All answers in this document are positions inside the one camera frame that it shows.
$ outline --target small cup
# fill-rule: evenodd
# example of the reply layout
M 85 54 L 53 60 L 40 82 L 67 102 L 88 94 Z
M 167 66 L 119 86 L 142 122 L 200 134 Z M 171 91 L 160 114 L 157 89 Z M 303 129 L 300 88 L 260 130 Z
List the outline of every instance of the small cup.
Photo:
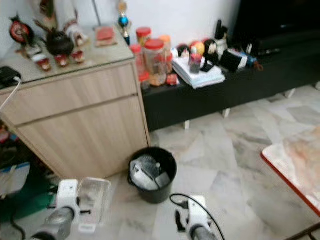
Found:
M 82 64 L 86 60 L 83 51 L 76 51 L 72 53 L 71 56 L 77 64 Z
M 49 62 L 49 58 L 44 58 L 36 62 L 38 66 L 45 72 L 48 72 L 51 70 L 51 65 Z
M 65 54 L 60 54 L 60 55 L 54 56 L 54 59 L 55 59 L 56 63 L 62 68 L 68 66 L 68 64 L 69 64 L 67 55 L 65 55 Z

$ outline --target cabinet door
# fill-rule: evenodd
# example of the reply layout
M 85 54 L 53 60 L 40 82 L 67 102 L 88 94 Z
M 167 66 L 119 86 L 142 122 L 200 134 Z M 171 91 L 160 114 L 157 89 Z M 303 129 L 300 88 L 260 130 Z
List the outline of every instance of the cabinet door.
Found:
M 104 178 L 128 168 L 147 147 L 137 96 L 19 128 L 42 159 L 63 178 Z

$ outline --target power cord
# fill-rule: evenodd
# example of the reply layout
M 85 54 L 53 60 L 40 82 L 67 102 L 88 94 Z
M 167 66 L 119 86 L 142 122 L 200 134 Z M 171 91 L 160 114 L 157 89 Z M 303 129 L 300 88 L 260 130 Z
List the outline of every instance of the power cord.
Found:
M 211 215 L 211 213 L 210 213 L 200 202 L 198 202 L 197 200 L 195 200 L 193 197 L 188 196 L 188 195 L 183 194 L 183 193 L 174 193 L 174 194 L 171 194 L 171 196 L 170 196 L 170 201 L 171 201 L 173 204 L 175 204 L 175 205 L 177 205 L 177 206 L 179 206 L 179 207 L 182 207 L 183 209 L 188 209 L 188 202 L 187 202 L 187 201 L 183 201 L 183 202 L 179 203 L 179 202 L 174 201 L 174 200 L 173 200 L 173 197 L 184 197 L 184 198 L 190 199 L 190 200 L 194 201 L 196 204 L 198 204 L 198 205 L 206 212 L 206 214 L 208 214 L 209 217 L 212 219 L 212 221 L 214 222 L 214 224 L 215 224 L 216 227 L 218 228 L 218 231 L 219 231 L 219 233 L 220 233 L 220 235 L 221 235 L 222 240 L 226 240 L 226 239 L 225 239 L 225 236 L 224 236 L 224 234 L 222 233 L 222 230 L 221 230 L 219 224 L 217 223 L 217 221 L 215 220 L 215 218 Z
M 18 85 L 15 87 L 15 89 L 12 91 L 12 93 L 7 97 L 7 99 L 2 103 L 2 105 L 0 106 L 0 114 L 2 112 L 2 109 L 7 105 L 7 103 L 9 102 L 9 100 L 16 94 L 16 92 L 18 91 L 18 88 L 20 87 L 22 80 L 20 77 L 15 76 L 13 78 L 13 80 L 18 82 Z

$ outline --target black trash bin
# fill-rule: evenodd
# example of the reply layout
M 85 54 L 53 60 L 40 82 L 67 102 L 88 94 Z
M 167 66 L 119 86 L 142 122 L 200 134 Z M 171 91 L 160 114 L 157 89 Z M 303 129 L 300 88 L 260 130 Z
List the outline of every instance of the black trash bin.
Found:
M 167 172 L 170 182 L 158 190 L 145 190 L 132 182 L 131 173 L 130 173 L 130 164 L 131 161 L 136 160 L 142 155 L 150 155 L 158 163 L 161 164 L 161 167 Z M 177 163 L 175 158 L 170 152 L 159 147 L 147 147 L 144 148 L 135 154 L 130 159 L 128 166 L 128 183 L 135 186 L 138 189 L 138 192 L 142 199 L 151 204 L 159 204 L 167 200 L 171 193 L 172 183 L 177 175 Z

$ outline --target stack of papers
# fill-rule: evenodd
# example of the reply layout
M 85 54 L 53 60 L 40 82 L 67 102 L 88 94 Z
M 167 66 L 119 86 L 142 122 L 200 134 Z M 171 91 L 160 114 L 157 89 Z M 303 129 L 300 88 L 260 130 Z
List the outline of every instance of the stack of papers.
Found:
M 204 65 L 205 59 L 202 58 L 201 67 Z M 203 88 L 214 84 L 223 83 L 226 78 L 222 74 L 221 68 L 214 66 L 210 71 L 200 71 L 198 74 L 190 72 L 189 57 L 174 58 L 172 60 L 175 72 L 194 89 Z

